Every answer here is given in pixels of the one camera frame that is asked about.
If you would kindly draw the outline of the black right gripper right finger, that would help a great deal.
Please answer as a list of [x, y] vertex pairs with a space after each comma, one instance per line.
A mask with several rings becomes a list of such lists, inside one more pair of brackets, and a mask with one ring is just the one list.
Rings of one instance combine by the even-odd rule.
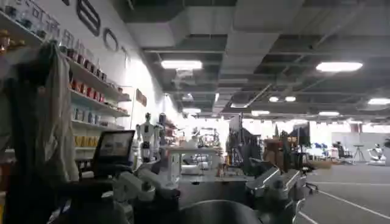
[[279, 168], [272, 167], [264, 174], [246, 183], [247, 191], [255, 198], [276, 200], [302, 200], [306, 179], [301, 171], [291, 169], [281, 174]]

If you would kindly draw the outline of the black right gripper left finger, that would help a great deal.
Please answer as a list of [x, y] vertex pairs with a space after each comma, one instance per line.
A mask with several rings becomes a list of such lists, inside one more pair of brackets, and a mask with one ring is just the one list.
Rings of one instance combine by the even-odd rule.
[[149, 169], [141, 169], [137, 174], [121, 172], [113, 179], [113, 197], [119, 202], [153, 201], [159, 195], [163, 198], [176, 198], [180, 195], [177, 185], [163, 175]]

